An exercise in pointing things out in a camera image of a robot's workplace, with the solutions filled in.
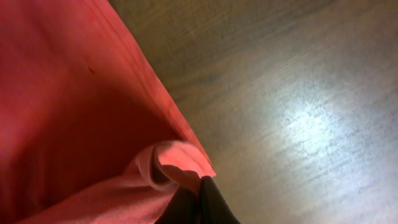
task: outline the wooden surface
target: wooden surface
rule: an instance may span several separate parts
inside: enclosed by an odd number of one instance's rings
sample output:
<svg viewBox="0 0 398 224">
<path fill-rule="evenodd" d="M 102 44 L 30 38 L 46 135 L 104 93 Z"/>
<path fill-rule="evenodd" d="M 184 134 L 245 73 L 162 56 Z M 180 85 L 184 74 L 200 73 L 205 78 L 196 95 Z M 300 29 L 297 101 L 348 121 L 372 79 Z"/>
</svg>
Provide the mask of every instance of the wooden surface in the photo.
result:
<svg viewBox="0 0 398 224">
<path fill-rule="evenodd" d="M 111 4 L 242 223 L 398 222 L 398 1 Z"/>
</svg>

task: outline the wooden table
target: wooden table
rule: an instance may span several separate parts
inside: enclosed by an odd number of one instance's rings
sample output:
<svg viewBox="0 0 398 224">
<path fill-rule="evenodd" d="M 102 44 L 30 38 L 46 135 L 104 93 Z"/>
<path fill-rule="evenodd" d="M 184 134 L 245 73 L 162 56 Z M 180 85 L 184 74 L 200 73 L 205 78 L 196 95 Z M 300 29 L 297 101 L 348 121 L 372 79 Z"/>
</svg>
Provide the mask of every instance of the wooden table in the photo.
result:
<svg viewBox="0 0 398 224">
<path fill-rule="evenodd" d="M 242 223 L 398 222 L 398 1 L 111 3 Z"/>
</svg>

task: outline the wood grain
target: wood grain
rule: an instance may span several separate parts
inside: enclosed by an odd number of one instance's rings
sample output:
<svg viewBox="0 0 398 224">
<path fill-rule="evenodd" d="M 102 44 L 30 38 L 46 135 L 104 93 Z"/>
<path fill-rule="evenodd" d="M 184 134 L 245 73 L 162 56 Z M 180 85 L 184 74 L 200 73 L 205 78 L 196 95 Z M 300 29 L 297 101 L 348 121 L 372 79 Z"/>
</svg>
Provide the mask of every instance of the wood grain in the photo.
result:
<svg viewBox="0 0 398 224">
<path fill-rule="evenodd" d="M 398 1 L 111 4 L 242 223 L 397 223 Z"/>
</svg>

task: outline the red towel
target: red towel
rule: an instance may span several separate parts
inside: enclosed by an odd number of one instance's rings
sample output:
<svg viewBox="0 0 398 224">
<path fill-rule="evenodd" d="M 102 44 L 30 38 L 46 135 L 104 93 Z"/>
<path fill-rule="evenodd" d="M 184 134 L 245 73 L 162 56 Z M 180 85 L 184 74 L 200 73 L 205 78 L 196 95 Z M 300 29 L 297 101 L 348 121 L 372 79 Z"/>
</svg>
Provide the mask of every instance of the red towel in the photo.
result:
<svg viewBox="0 0 398 224">
<path fill-rule="evenodd" d="M 0 32 L 0 223 L 121 175 L 160 141 L 189 141 L 210 165 L 107 1 L 1 1 Z"/>
</svg>

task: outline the red cloth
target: red cloth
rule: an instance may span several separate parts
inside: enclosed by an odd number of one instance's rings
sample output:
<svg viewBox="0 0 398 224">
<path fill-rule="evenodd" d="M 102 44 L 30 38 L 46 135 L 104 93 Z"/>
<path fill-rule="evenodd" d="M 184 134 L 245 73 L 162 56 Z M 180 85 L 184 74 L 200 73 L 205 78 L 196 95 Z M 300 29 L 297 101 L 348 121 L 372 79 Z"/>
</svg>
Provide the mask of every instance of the red cloth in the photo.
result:
<svg viewBox="0 0 398 224">
<path fill-rule="evenodd" d="M 0 223 L 122 174 L 160 141 L 192 142 L 210 164 L 107 1 L 1 1 L 0 32 Z"/>
</svg>

